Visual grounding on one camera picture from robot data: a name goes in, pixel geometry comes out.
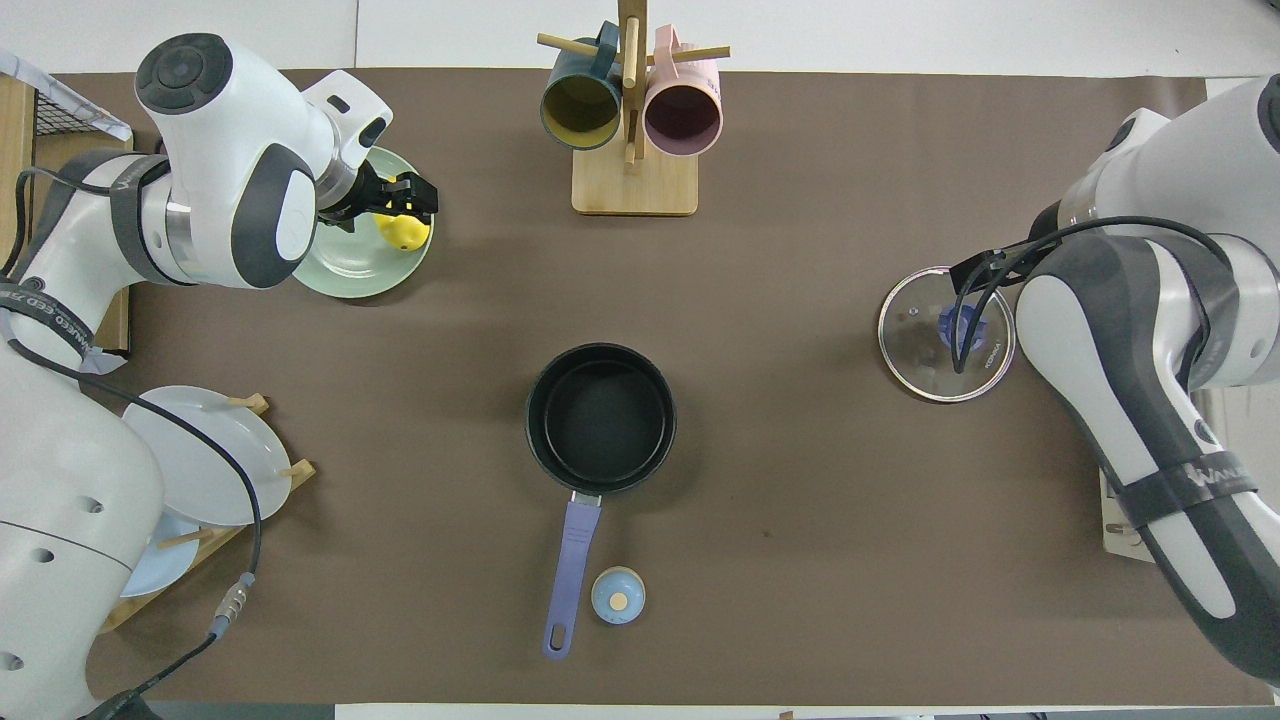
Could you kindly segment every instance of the pink mug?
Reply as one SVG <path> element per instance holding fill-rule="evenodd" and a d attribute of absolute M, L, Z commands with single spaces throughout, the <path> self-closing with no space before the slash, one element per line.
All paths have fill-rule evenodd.
<path fill-rule="evenodd" d="M 676 28 L 658 28 L 644 99 L 644 132 L 669 155 L 701 155 L 719 138 L 723 109 L 716 60 L 676 63 L 672 53 L 692 50 L 681 44 Z"/>

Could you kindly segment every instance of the saucepan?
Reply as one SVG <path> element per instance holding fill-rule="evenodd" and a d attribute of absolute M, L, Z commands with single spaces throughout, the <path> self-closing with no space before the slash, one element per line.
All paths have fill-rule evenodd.
<path fill-rule="evenodd" d="M 575 347 L 550 361 L 526 404 L 525 433 L 543 470 L 570 488 L 543 655 L 562 660 L 600 519 L 600 498 L 632 488 L 662 465 L 676 437 L 676 404 L 658 368 L 612 343 Z"/>

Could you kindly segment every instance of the brown tablecloth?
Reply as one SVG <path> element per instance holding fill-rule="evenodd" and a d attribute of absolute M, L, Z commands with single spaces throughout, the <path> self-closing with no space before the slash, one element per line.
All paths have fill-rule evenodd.
<path fill-rule="evenodd" d="M 394 108 L 381 143 L 442 191 L 415 275 L 364 301 L 292 279 L 136 293 L 120 382 L 260 391 L 320 469 L 268 521 L 242 620 L 155 697 L 1267 702 L 1156 568 L 1102 551 L 1093 460 L 1025 361 L 929 405 L 874 336 L 901 277 L 1020 240 L 1130 110 L 1176 114 L 1199 82 L 726 73 L 698 214 L 639 219 L 571 210 L 544 72 L 356 74 Z M 128 77 L 69 81 L 148 124 Z M 643 616 L 605 626 L 584 600 L 556 664 L 539 642 L 568 492 L 522 405 L 589 341 L 657 363 L 680 429 L 652 480 L 605 498 L 588 569 L 637 570 Z M 200 639 L 247 539 L 99 639 L 99 694 Z"/>

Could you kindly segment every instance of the yellow toy fruit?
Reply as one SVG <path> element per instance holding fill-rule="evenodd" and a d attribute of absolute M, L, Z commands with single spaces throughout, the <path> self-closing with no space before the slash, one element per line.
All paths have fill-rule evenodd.
<path fill-rule="evenodd" d="M 374 213 L 374 222 L 378 223 L 378 232 L 383 234 L 383 240 L 392 247 L 406 252 L 422 247 L 426 238 L 431 237 L 431 225 L 410 215 L 392 218 Z"/>

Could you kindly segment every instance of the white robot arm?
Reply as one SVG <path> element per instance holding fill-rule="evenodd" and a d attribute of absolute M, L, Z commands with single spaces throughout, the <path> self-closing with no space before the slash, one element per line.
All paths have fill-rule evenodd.
<path fill-rule="evenodd" d="M 317 217 L 430 222 L 435 188 L 366 161 L 392 120 L 347 73 L 300 92 L 207 33 L 142 61 L 138 100 L 169 155 L 97 151 L 59 173 L 27 256 L 0 279 L 0 717 L 95 706 L 84 660 L 159 519 L 148 448 L 78 387 L 9 343 L 78 368 L 128 284 L 268 288 L 307 252 Z"/>
<path fill-rule="evenodd" d="M 1091 441 L 1132 524 L 1211 643 L 1280 685 L 1280 516 L 1189 391 L 1280 377 L 1280 76 L 1167 120 L 1139 110 L 1033 238 L 1096 218 L 1030 273 L 1018 337 Z"/>

